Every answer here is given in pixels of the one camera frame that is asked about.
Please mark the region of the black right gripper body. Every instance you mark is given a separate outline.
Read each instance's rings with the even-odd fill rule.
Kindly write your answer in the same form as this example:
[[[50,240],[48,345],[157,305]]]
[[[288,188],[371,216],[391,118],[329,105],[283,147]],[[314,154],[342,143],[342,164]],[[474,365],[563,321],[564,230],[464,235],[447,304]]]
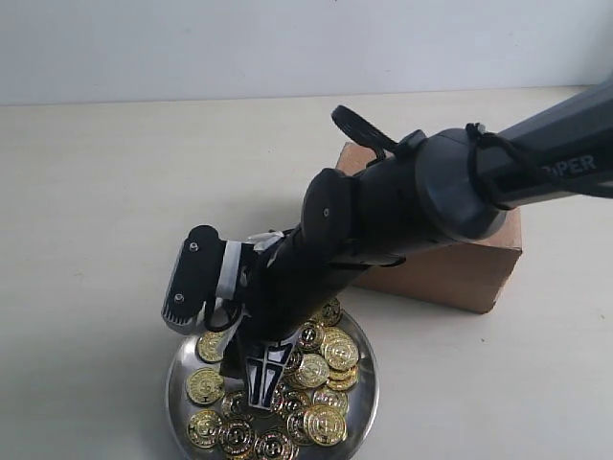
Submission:
[[[325,258],[320,247],[303,242],[299,228],[260,254],[250,251],[238,267],[238,286],[230,301],[243,307],[246,316],[224,352],[221,375],[244,378],[247,357],[260,358],[264,343],[290,338],[366,269],[344,258]]]

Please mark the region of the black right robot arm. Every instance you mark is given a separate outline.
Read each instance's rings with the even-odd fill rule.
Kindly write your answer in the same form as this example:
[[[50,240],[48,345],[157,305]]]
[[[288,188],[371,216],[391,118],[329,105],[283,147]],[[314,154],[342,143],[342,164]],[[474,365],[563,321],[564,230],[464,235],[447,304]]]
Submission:
[[[249,269],[237,348],[256,410],[271,407],[300,325],[371,267],[485,239],[524,205],[612,195],[610,82],[500,132],[473,123],[394,141],[345,106],[331,118],[375,159],[319,172],[297,226]]]

